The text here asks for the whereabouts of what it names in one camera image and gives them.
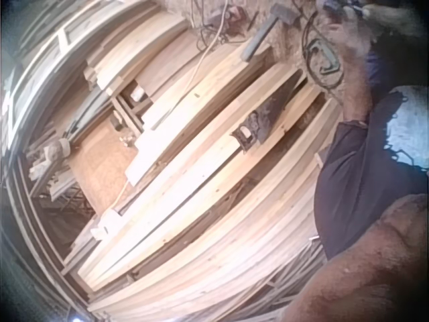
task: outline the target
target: hand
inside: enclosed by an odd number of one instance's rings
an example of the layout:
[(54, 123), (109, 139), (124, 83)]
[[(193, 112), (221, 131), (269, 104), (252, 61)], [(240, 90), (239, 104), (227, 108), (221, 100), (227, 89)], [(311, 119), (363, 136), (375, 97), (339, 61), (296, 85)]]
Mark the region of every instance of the hand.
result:
[(370, 48), (373, 35), (371, 30), (359, 19), (355, 10), (344, 7), (345, 18), (342, 23), (331, 23), (326, 28), (327, 38), (338, 48), (346, 60), (364, 58)]

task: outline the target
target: white cable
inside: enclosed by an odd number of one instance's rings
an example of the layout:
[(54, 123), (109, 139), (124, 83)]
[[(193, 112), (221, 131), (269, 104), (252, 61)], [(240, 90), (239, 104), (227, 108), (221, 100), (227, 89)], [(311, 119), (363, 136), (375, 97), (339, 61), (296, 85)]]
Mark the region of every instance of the white cable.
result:
[(218, 31), (217, 31), (217, 33), (216, 33), (216, 36), (214, 37), (214, 39), (213, 39), (213, 41), (210, 43), (210, 45), (208, 45), (208, 47), (207, 47), (206, 51), (204, 52), (204, 54), (201, 56), (201, 59), (200, 59), (200, 61), (198, 62), (198, 64), (196, 65), (196, 67), (195, 67), (195, 69), (194, 69), (194, 72), (192, 73), (192, 76), (191, 76), (191, 78), (190, 78), (190, 79), (189, 79), (189, 81), (188, 81), (188, 84), (185, 86), (185, 88), (184, 88), (184, 90), (183, 90), (183, 93), (180, 95), (180, 98), (178, 99), (177, 103), (176, 103), (176, 104), (174, 104), (174, 105), (173, 105), (173, 107), (172, 107), (170, 110), (168, 110), (168, 112), (167, 112), (163, 117), (161, 117), (161, 119), (160, 119), (160, 120), (158, 120), (158, 122), (156, 122), (156, 123), (152, 126), (152, 128), (151, 128), (152, 130), (157, 129), (157, 127), (158, 127), (158, 126), (160, 126), (160, 124), (161, 124), (162, 122), (164, 122), (164, 120), (165, 120), (165, 119), (166, 119), (166, 118), (171, 114), (171, 112), (173, 112), (173, 110), (177, 107), (177, 105), (179, 104), (179, 102), (183, 99), (183, 97), (184, 97), (184, 95), (186, 94), (186, 91), (188, 90), (188, 88), (189, 88), (190, 84), (191, 84), (191, 83), (192, 83), (192, 81), (194, 80), (195, 75), (196, 75), (196, 73), (198, 72), (198, 69), (200, 68), (200, 65), (201, 65), (202, 61), (204, 60), (204, 58), (206, 58), (206, 56), (207, 56), (208, 52), (210, 52), (210, 50), (212, 49), (212, 47), (216, 44), (216, 41), (218, 40), (218, 38), (219, 38), (219, 36), (220, 36), (220, 34), (221, 34), (221, 32), (222, 32), (223, 25), (224, 25), (224, 23), (225, 23), (225, 14), (227, 13), (228, 2), (229, 2), (229, 0), (225, 0), (225, 6), (223, 7), (223, 11), (222, 11), (222, 20), (221, 20), (221, 25), (219, 26), (219, 29), (218, 29)]

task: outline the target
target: dark t-shirt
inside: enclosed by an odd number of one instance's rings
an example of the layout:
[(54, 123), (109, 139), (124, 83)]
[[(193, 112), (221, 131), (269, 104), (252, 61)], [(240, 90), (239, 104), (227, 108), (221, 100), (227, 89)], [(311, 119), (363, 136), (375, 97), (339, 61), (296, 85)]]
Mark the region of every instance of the dark t-shirt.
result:
[[(426, 87), (415, 89), (427, 97)], [(381, 100), (367, 128), (352, 121), (336, 129), (314, 197), (328, 259), (353, 245), (396, 199), (428, 193), (427, 100), (426, 110), (407, 110), (415, 103), (407, 93), (392, 91)], [(398, 134), (404, 124), (412, 130)]]

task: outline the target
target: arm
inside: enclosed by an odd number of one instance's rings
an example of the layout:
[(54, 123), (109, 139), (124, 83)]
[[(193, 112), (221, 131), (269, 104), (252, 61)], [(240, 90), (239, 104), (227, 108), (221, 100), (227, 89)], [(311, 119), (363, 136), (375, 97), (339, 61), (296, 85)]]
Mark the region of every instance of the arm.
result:
[(353, 9), (345, 7), (344, 11), (346, 17), (340, 24), (328, 25), (327, 36), (343, 59), (344, 120), (365, 122), (373, 105), (365, 68), (372, 33)]
[(344, 68), (344, 121), (366, 122), (372, 108), (371, 91), (365, 60), (343, 56)]

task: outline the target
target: skin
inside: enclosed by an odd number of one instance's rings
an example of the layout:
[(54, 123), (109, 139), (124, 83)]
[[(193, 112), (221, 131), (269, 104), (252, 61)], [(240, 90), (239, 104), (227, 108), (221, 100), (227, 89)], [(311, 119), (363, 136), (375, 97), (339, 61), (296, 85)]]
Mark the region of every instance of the skin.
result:
[(396, 201), (320, 269), (282, 321), (398, 321), (406, 309), (408, 317), (415, 313), (412, 305), (427, 286), (427, 204), (427, 195)]
[[(344, 119), (365, 122), (373, 106), (365, 72), (371, 32), (353, 12), (346, 14), (326, 32), (343, 61)], [(314, 275), (281, 321), (415, 321), (419, 306), (413, 305), (427, 293), (427, 226), (427, 195), (394, 202), (354, 246)]]

